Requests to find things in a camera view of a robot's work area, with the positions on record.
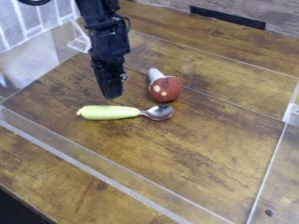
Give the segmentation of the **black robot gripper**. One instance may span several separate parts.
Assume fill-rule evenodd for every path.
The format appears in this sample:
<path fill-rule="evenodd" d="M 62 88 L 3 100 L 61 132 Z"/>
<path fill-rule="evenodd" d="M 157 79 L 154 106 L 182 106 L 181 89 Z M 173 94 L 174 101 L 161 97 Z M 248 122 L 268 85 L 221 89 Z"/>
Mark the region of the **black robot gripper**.
<path fill-rule="evenodd" d="M 122 80 L 126 79 L 124 56 L 130 52 L 128 42 L 129 19 L 121 16 L 84 17 L 88 30 L 92 68 L 101 94 L 114 99 L 122 94 Z"/>

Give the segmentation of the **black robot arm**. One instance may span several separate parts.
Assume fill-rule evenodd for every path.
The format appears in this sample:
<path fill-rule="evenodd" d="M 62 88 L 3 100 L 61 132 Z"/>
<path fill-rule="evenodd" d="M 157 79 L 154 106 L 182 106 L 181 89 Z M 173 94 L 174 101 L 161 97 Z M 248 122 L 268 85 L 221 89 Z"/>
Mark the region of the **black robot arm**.
<path fill-rule="evenodd" d="M 117 0 L 74 0 L 88 30 L 90 65 L 106 99 L 122 94 L 124 56 L 130 52 L 129 19 L 117 14 Z"/>

